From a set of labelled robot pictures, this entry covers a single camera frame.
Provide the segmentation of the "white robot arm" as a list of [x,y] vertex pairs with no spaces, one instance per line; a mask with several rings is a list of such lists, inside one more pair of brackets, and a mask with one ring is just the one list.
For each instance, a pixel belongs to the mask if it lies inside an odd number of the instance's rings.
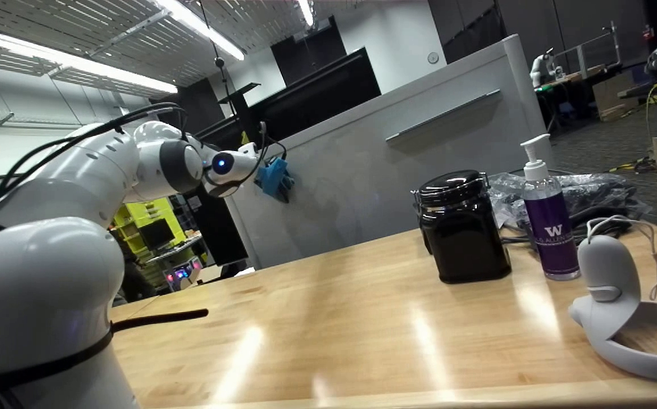
[[0,409],[140,409],[109,318],[128,203],[196,187],[227,195],[258,171],[267,131],[233,148],[161,121],[86,125],[42,169],[0,187]]

